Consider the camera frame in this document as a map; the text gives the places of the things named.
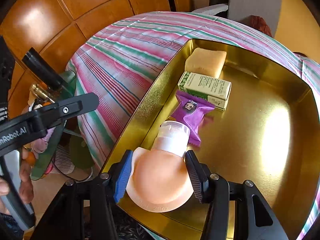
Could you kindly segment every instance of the purple candy package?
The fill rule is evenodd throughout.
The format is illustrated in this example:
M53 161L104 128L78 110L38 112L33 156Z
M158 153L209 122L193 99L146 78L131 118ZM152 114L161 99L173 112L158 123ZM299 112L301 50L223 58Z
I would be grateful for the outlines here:
M204 115L214 109L214 105L205 99L194 97L179 90L176 97L179 105L167 120L177 121L188 126L190 129L189 143L200 146L199 125Z

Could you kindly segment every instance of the black tube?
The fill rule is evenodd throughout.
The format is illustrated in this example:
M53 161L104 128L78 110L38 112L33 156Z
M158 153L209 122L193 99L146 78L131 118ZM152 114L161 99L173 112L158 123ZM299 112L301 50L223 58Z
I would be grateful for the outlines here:
M65 82L34 48L25 54L22 62L52 90L58 90Z

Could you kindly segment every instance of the metal bolt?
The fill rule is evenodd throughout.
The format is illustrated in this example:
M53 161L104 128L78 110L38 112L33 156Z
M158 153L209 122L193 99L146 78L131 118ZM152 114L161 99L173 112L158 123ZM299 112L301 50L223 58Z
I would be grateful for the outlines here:
M252 187L253 186L253 182L251 180L246 180L245 181L245 184L248 186L248 187Z
M216 173L211 173L211 174L210 174L210 178L211 178L211 179L214 179L214 180L217 180L217 179L219 179L219 175L216 174Z
M73 179L68 179L65 184L67 186L72 186L74 183L75 183L75 181Z
M101 173L100 178L101 179L109 179L109 173Z
M62 109L62 112L64 112L65 114L69 113L69 108L64 107L64 108Z

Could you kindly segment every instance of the clear flip cap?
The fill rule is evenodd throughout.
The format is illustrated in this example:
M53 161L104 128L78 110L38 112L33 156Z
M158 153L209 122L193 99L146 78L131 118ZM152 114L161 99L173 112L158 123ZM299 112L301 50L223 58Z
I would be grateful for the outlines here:
M165 121L159 128L151 150L163 150L184 158L189 141L190 129L183 123Z

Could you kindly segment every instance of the small cardboard box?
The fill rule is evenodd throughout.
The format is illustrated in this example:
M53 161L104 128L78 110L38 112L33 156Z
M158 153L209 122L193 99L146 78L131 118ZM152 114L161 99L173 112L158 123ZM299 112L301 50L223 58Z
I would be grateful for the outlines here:
M229 101L231 82L185 71L179 80L178 88L209 101L216 108L225 110Z

